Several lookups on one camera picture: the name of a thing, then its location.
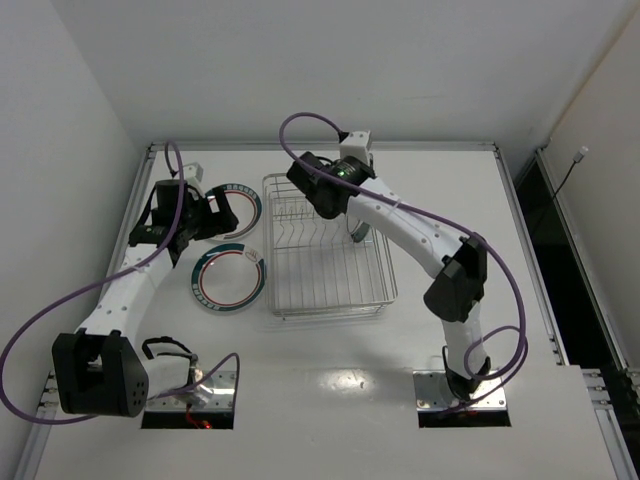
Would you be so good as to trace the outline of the white plate with grey rim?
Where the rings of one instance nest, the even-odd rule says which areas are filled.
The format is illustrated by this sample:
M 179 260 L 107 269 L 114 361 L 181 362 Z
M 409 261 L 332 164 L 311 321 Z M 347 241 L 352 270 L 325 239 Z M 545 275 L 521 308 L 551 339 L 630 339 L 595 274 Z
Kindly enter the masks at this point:
M 370 231 L 370 225 L 353 216 L 346 217 L 346 229 L 350 239 L 354 243 L 363 242 Z

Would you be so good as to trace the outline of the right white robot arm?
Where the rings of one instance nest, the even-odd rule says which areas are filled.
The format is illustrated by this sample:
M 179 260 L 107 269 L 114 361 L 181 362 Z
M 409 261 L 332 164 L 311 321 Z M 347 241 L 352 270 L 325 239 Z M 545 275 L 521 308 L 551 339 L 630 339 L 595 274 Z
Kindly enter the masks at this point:
M 445 372 L 455 397 L 468 401 L 491 361 L 482 341 L 480 301 L 487 279 L 487 252 L 474 238 L 455 237 L 417 214 L 399 208 L 398 197 L 362 161 L 348 156 L 325 165 L 311 152 L 287 179 L 324 219 L 345 215 L 394 242 L 433 279 L 423 296 L 443 326 Z

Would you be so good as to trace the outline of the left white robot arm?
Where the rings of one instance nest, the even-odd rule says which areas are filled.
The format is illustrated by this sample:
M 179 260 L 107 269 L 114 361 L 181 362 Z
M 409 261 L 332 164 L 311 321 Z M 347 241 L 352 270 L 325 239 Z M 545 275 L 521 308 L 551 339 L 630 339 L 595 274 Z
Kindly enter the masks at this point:
M 154 355 L 134 343 L 156 292 L 190 242 L 230 233 L 237 225 L 221 186 L 203 195 L 193 182 L 154 185 L 115 280 L 78 329 L 59 334 L 53 343 L 65 413 L 135 417 L 150 397 L 194 389 L 196 354 Z

